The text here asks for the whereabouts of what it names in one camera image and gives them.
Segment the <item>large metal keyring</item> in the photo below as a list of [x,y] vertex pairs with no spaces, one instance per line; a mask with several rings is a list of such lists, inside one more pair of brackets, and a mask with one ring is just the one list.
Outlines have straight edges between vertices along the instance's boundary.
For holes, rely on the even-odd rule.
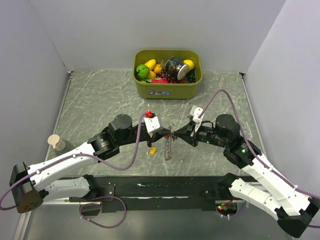
[[173,141],[175,140],[174,134],[171,132],[170,138],[165,140],[164,147],[163,147],[163,159],[165,161],[169,161],[172,158],[172,146],[173,146]]

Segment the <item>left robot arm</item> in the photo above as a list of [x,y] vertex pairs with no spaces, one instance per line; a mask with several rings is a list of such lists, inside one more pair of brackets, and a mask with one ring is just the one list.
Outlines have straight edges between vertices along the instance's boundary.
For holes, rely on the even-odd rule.
[[20,214],[27,213],[44,201],[61,198],[63,193],[75,193],[79,198],[93,201],[99,195],[99,188],[93,180],[82,177],[75,183],[68,183],[61,178],[73,169],[96,163],[125,171],[133,165],[132,162],[118,167],[106,160],[119,154],[121,146],[146,142],[151,147],[170,133],[153,112],[143,113],[136,126],[129,115],[117,115],[101,132],[67,153],[30,166],[24,162],[16,164],[9,180],[9,191],[15,203],[13,208]]

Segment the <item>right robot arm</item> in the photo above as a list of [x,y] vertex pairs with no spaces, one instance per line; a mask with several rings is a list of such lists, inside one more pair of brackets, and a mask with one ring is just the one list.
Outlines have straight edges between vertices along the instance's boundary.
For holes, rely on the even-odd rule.
[[227,173],[219,182],[223,199],[245,200],[272,216],[288,235],[299,238],[310,227],[320,209],[319,197],[293,185],[268,161],[267,157],[244,136],[241,125],[231,114],[219,115],[209,127],[193,116],[173,134],[196,147],[199,142],[224,148],[224,157],[259,182],[264,190]]

